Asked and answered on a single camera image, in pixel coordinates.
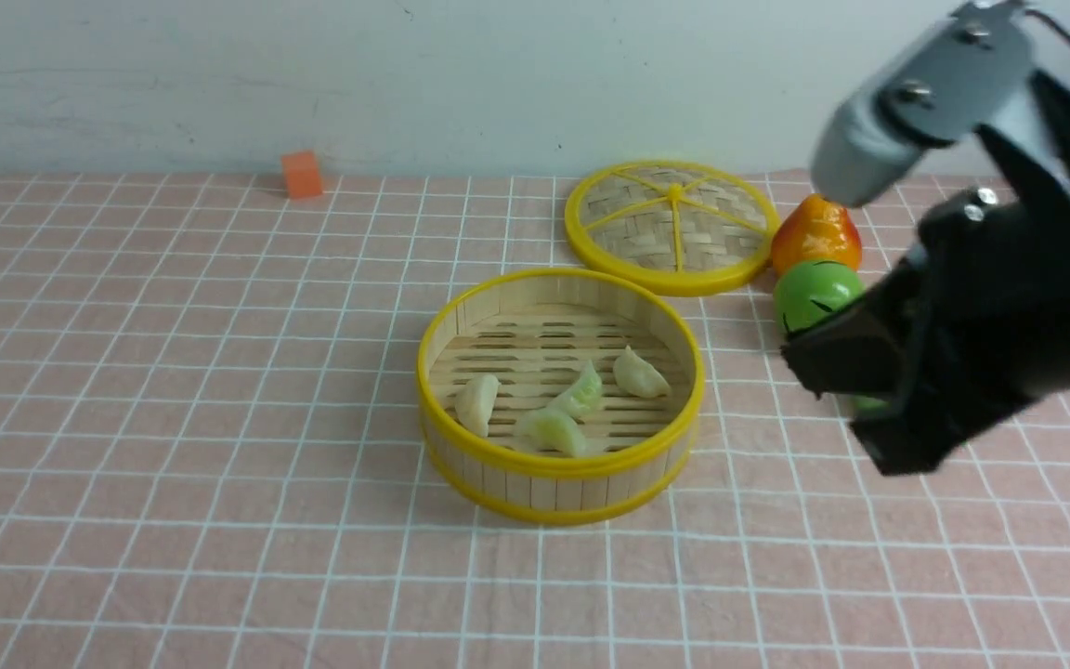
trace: green toy ball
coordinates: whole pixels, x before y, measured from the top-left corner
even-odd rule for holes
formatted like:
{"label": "green toy ball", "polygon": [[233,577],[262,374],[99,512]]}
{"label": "green toy ball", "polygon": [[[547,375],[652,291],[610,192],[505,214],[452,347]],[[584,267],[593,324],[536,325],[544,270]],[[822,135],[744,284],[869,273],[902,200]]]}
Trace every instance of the green toy ball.
{"label": "green toy ball", "polygon": [[878,408],[884,408],[886,404],[886,399],[866,398],[858,395],[858,397],[853,397],[854,414],[861,415],[867,411],[878,410]]}
{"label": "green toy ball", "polygon": [[784,338],[807,330],[866,292],[857,272],[836,261],[806,261],[774,286],[776,322]]}

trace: toy fruit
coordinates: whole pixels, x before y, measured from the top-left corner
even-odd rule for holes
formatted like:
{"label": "toy fruit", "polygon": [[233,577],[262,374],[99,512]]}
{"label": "toy fruit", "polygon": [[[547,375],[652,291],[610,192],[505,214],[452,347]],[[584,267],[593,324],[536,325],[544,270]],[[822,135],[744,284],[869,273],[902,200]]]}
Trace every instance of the toy fruit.
{"label": "toy fruit", "polygon": [[770,242],[770,263],[778,276],[811,259],[836,261],[851,271],[861,268],[861,234],[850,219],[849,209],[816,194],[808,195],[786,216]]}
{"label": "toy fruit", "polygon": [[836,261],[794,264],[774,286],[776,322],[784,337],[806,330],[866,292],[857,272]]}
{"label": "toy fruit", "polygon": [[866,411],[878,410],[878,408],[885,407],[886,404],[886,399],[853,397],[853,408],[857,415],[861,415]]}

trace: dumpling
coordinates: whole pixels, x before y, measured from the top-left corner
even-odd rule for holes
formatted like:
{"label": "dumpling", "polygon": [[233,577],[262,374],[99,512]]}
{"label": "dumpling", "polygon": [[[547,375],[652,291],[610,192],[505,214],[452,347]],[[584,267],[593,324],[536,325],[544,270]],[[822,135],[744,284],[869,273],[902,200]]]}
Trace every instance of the dumpling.
{"label": "dumpling", "polygon": [[489,415],[493,413],[493,402],[498,399],[498,386],[501,382],[492,374],[473,377],[463,389],[457,393],[457,420],[472,434],[487,438],[489,436]]}
{"label": "dumpling", "polygon": [[630,347],[613,361],[613,381],[618,389],[638,398],[661,398],[672,391],[655,365],[642,360]]}
{"label": "dumpling", "polygon": [[581,367],[581,375],[572,385],[568,385],[567,390],[556,395],[548,407],[555,408],[572,419],[583,419],[602,407],[602,378],[594,368],[594,361],[585,361]]}
{"label": "dumpling", "polygon": [[572,457],[595,454],[576,420],[551,406],[524,413],[515,424],[515,436],[536,452],[552,448]]}

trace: bamboo steamer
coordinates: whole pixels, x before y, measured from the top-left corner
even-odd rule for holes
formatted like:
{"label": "bamboo steamer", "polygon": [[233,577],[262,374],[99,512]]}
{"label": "bamboo steamer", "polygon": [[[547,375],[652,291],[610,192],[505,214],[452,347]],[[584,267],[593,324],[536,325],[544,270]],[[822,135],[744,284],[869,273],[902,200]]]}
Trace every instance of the bamboo steamer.
{"label": "bamboo steamer", "polygon": [[678,161],[591,174],[564,213],[568,245],[591,270],[685,298],[749,283],[769,263],[778,225],[770,200],[750,183]]}
{"label": "bamboo steamer", "polygon": [[[672,385],[668,398],[633,398],[612,365],[632,347]],[[591,360],[606,384],[599,411],[581,421],[592,458],[519,453],[514,426],[545,406]],[[460,386],[479,374],[501,381],[489,438],[455,419]],[[683,469],[704,394],[704,365],[687,323],[628,279],[576,268],[520,271],[464,292],[437,314],[419,344],[425,448],[455,489],[484,507],[538,524],[585,524],[648,503]]]}

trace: robotic arm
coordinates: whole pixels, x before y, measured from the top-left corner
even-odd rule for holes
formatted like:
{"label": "robotic arm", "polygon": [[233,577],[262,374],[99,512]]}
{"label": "robotic arm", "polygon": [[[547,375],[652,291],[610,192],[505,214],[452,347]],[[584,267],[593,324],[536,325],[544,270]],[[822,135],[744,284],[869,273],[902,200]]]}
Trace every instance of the robotic arm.
{"label": "robotic arm", "polygon": [[884,475],[931,473],[969,438],[1070,391],[1070,89],[1040,71],[1024,1],[965,3],[840,106],[815,189],[859,208],[932,149],[980,139],[1017,201],[952,195],[854,304],[792,334],[804,389],[884,406],[850,424]]}

